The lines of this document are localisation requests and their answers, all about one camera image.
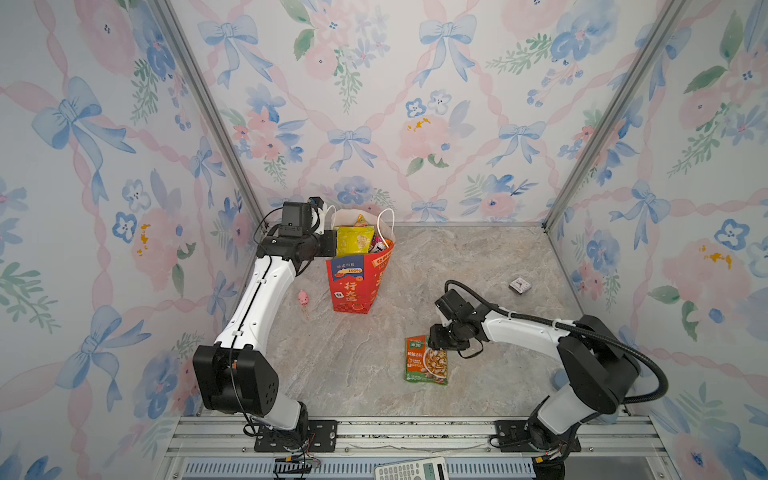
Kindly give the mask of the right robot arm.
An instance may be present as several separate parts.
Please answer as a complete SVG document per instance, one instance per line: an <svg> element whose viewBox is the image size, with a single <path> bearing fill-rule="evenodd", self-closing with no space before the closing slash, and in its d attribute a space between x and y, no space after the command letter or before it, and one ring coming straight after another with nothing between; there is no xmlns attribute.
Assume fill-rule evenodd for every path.
<svg viewBox="0 0 768 480"><path fill-rule="evenodd" d="M441 321L430 328L429 346L433 350L461 353L473 340L505 343L562 364L565 385L537 405L521 433L510 440L495 439L500 448L527 445L544 452L567 445L582 423L615 413L641 373L635 357L594 317L564 323L534 321L498 306L474 305L454 289L439 297L435 305Z"/></svg>

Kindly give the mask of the green noodle snack packet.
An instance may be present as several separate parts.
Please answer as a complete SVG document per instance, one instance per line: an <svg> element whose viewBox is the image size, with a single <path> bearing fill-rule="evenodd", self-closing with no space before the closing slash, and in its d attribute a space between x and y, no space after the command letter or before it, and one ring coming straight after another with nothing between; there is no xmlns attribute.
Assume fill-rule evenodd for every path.
<svg viewBox="0 0 768 480"><path fill-rule="evenodd" d="M405 340L404 379L409 383L448 384L448 358L445 351L433 350L425 335Z"/></svg>

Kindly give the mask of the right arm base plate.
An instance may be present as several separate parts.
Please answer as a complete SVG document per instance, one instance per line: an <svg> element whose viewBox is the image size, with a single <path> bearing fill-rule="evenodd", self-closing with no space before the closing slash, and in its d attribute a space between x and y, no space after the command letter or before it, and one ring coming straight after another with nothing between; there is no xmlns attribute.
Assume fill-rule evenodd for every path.
<svg viewBox="0 0 768 480"><path fill-rule="evenodd" d="M497 420L495 433L489 444L502 452L523 452L554 455L555 453L580 452L581 444L575 434L567 430L554 434L538 422L527 420Z"/></svg>

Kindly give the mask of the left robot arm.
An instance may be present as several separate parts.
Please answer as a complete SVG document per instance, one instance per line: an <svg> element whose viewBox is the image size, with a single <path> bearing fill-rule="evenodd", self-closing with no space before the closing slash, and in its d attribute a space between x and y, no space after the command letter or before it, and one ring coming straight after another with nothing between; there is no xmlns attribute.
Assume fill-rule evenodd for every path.
<svg viewBox="0 0 768 480"><path fill-rule="evenodd" d="M319 197L273 211L280 221L257 243L238 306L215 342L198 346L193 368L206 409L244 416L248 435L264 426L302 443L309 430L306 406L280 391L279 376L266 358L267 341L297 276L315 259L336 255L336 232L325 229L329 207Z"/></svg>

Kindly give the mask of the yellow snack packet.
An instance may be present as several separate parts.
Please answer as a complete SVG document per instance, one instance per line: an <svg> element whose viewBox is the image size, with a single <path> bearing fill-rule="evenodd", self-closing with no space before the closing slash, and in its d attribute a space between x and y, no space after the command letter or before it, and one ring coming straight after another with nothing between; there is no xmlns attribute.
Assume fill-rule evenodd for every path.
<svg viewBox="0 0 768 480"><path fill-rule="evenodd" d="M374 236L375 228L372 226L339 227L336 230L336 257L368 254Z"/></svg>

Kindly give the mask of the blue grey cloth roll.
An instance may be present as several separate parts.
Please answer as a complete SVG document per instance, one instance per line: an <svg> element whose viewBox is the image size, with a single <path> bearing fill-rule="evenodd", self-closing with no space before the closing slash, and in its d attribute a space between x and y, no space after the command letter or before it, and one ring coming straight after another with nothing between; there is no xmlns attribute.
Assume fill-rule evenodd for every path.
<svg viewBox="0 0 768 480"><path fill-rule="evenodd" d="M557 369L551 376L551 383L555 390L560 390L569 383L564 369Z"/></svg>

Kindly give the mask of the orange Fox's candy bag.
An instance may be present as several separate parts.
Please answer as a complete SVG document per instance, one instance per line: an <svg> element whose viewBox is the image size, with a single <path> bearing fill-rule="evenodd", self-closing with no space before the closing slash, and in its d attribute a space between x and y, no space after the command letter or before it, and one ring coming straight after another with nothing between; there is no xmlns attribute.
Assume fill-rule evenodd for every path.
<svg viewBox="0 0 768 480"><path fill-rule="evenodd" d="M371 238L371 242L369 245L369 254L373 253L379 253L387 250L390 247L389 241L386 240L383 236L381 236L378 233L378 230L375 226L373 226L370 222L368 222L365 217L360 214L354 224L355 228L368 228L373 229L374 233Z"/></svg>

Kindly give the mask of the white calculator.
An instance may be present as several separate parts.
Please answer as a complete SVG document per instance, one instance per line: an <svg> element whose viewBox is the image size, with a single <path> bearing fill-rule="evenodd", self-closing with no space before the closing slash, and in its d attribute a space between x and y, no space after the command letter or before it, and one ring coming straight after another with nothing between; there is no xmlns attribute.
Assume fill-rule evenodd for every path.
<svg viewBox="0 0 768 480"><path fill-rule="evenodd" d="M375 480L448 480L447 463L442 457L401 461L377 466Z"/></svg>

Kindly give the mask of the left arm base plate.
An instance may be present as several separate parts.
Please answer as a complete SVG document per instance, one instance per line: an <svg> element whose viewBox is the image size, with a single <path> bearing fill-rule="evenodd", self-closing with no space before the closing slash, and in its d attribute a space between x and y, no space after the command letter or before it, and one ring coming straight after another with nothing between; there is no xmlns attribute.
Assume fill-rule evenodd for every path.
<svg viewBox="0 0 768 480"><path fill-rule="evenodd" d="M260 426L254 438L257 453L333 453L339 422L336 420L300 420L293 430Z"/></svg>

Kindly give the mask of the red paper gift bag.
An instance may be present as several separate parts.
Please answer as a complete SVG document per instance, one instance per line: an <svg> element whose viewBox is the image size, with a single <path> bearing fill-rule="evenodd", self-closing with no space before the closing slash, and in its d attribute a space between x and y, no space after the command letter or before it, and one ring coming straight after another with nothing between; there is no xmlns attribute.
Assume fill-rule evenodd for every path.
<svg viewBox="0 0 768 480"><path fill-rule="evenodd" d="M354 227L360 214L389 241L390 247L373 254L335 256L326 262L333 310L340 313L366 314L370 311L395 248L395 215L390 208L378 214L359 209L334 209L331 228L336 231L339 227Z"/></svg>

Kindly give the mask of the small square packet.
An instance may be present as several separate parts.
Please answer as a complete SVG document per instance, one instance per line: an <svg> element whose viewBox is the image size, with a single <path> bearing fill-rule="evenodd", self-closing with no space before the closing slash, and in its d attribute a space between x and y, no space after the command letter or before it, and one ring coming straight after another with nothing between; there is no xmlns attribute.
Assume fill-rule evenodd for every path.
<svg viewBox="0 0 768 480"><path fill-rule="evenodd" d="M509 283L509 288L519 295L523 295L528 292L532 285L522 277L517 277Z"/></svg>

